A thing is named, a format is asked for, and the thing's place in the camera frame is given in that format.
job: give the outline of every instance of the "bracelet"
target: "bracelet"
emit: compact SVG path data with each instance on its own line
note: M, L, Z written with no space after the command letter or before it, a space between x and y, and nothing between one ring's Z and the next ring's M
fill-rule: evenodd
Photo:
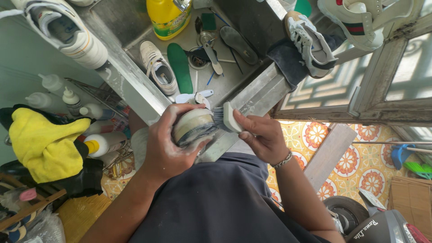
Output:
M288 156L284 160L282 160L282 162L280 162L279 164L273 166L273 168L276 169L276 168L281 167L282 165L286 164L290 159L292 159L292 153L291 153L291 151L289 152Z

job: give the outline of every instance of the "green broom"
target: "green broom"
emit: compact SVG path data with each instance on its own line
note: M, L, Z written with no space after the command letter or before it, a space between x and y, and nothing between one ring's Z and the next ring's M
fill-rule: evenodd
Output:
M416 162L405 162L403 166L423 178L432 179L432 167L428 164L419 165Z

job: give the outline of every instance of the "person's arm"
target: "person's arm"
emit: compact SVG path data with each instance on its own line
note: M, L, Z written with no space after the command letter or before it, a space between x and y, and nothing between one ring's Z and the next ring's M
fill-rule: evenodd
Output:
M234 117L247 130L238 137L252 148L258 158L272 166L287 158L290 151L278 121L270 119L268 114L244 117L238 111L234 111ZM332 243L345 242L295 158L276 169L276 178L282 205L289 217L312 234Z
M209 142L202 141L181 149L172 142L171 137L177 116L204 107L205 105L171 105L159 121L149 127L151 142L147 143L143 166L80 242L121 243L130 239L146 217L156 190L168 179L189 169L198 152Z

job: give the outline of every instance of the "scooter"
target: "scooter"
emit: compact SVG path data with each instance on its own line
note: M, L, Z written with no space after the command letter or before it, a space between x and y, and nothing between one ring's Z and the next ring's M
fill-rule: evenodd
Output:
M371 192L358 189L367 209L344 196L323 201L347 243L430 243L398 210L386 210Z

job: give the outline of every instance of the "black shirt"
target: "black shirt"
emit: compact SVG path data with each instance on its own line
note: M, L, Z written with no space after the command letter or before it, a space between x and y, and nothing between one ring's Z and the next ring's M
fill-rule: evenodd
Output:
M159 188L129 242L328 243L272 202L267 177L267 164L245 153L194 165Z

